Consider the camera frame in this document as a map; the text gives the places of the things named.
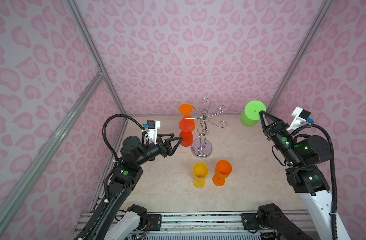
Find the yellow wine glass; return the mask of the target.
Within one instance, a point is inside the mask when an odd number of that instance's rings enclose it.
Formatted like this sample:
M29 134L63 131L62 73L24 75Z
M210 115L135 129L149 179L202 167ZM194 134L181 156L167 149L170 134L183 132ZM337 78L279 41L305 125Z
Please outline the yellow wine glass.
M208 166L204 163L196 163L193 168L193 185L201 189L206 185L206 178L209 173Z

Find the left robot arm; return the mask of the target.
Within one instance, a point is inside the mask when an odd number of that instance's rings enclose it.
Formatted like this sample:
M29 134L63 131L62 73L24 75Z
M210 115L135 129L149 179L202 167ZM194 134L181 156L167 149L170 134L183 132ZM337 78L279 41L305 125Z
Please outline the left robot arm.
M182 141L182 137L175 137L174 134L160 134L156 143L144 147L137 136L127 137L120 150L122 156L119 163L112 171L110 183L105 186L104 198L75 239L102 240L140 180L144 172L141 165L154 161L157 156L172 156Z

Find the green wine glass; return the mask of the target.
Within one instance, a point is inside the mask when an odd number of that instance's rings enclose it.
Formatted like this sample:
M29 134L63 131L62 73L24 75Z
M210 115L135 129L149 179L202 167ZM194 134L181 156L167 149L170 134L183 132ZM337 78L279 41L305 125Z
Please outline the green wine glass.
M267 111L264 103L260 101L251 101L245 106L241 114L240 121L245 127L254 127L261 119L260 111Z

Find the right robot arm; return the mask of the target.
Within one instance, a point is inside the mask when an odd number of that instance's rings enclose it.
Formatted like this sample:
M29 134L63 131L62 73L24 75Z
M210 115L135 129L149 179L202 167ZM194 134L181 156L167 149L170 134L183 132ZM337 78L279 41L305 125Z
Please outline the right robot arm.
M287 182L306 206L320 239L348 240L337 212L334 149L328 132L300 107L291 114L291 124L265 111L259 115L265 136L285 158Z

